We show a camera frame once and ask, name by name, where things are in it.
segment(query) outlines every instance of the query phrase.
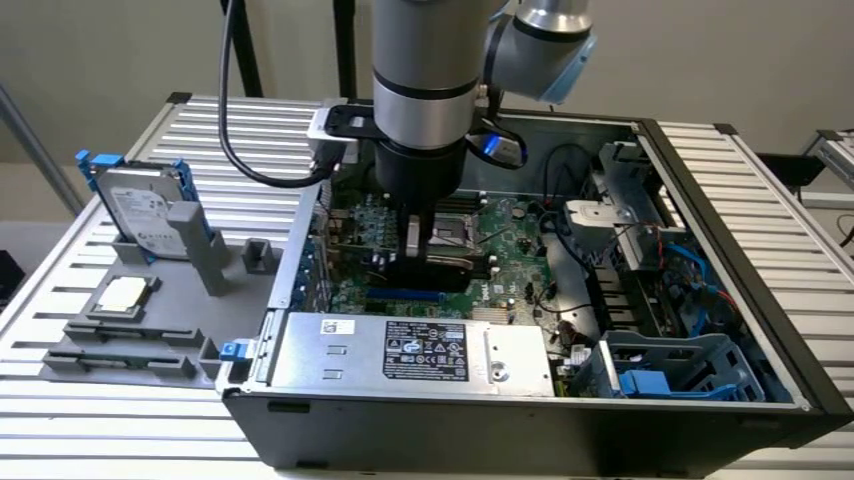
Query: black pole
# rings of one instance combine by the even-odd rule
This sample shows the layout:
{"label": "black pole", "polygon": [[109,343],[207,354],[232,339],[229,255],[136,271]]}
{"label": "black pole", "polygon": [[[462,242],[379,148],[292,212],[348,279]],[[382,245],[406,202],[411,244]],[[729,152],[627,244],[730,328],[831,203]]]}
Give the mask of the black pole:
{"label": "black pole", "polygon": [[[261,89],[261,76],[257,73],[257,59],[255,58],[255,47],[252,46],[252,31],[249,30],[249,18],[245,14],[245,4],[243,0],[231,1],[239,2],[237,5],[235,5],[232,42],[235,46],[235,56],[237,57],[243,90],[247,97],[261,98],[264,91]],[[223,7],[223,14],[228,8],[228,2],[229,0],[219,0],[219,4]]]}
{"label": "black pole", "polygon": [[344,98],[356,98],[356,0],[335,0],[335,52],[338,54],[338,90]]}

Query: white wall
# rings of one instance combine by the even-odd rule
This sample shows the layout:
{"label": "white wall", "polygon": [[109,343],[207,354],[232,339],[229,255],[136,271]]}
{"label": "white wall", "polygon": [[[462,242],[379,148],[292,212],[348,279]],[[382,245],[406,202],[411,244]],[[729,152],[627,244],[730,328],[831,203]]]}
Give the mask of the white wall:
{"label": "white wall", "polygon": [[[0,81],[57,161],[127,151],[172,91],[215,93],[220,22],[215,0],[0,0]],[[4,126],[0,161],[29,161]]]}
{"label": "white wall", "polygon": [[[268,94],[334,96],[331,0],[247,3]],[[733,123],[757,150],[781,152],[817,128],[854,127],[854,1],[591,4],[599,47],[560,110]],[[370,5],[359,0],[363,94]],[[0,0],[0,81],[57,159],[127,150],[169,92],[215,93],[220,26],[215,0]],[[4,128],[0,152],[28,161]]]}

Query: power supply label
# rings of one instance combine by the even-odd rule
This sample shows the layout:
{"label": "power supply label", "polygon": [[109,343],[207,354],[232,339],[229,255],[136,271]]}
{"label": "power supply label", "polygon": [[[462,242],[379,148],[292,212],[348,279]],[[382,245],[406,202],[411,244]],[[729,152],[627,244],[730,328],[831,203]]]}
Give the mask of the power supply label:
{"label": "power supply label", "polygon": [[383,374],[392,380],[468,381],[466,325],[386,322]]}

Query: warning label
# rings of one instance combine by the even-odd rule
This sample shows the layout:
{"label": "warning label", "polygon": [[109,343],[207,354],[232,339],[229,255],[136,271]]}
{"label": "warning label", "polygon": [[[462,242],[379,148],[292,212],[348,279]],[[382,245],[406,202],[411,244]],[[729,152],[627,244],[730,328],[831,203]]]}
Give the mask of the warning label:
{"label": "warning label", "polygon": [[155,255],[187,255],[177,230],[165,221],[169,205],[164,198],[149,190],[115,187],[109,190],[119,205],[119,215],[131,229],[129,233]]}
{"label": "warning label", "polygon": [[392,380],[467,382],[466,326],[386,322],[383,374]]}

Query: motherboard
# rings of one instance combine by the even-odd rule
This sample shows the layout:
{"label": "motherboard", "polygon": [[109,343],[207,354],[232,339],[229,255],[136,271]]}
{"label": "motherboard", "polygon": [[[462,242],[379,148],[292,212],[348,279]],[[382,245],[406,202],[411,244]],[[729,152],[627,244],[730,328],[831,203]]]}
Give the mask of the motherboard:
{"label": "motherboard", "polygon": [[554,331],[556,318],[535,305],[534,292],[550,284],[534,198],[452,197],[439,208],[430,254],[482,257],[486,274],[463,292],[422,292],[382,284],[364,268],[370,256],[398,242],[395,213],[382,196],[331,211],[331,311],[348,314],[456,318],[495,324],[539,325]]}

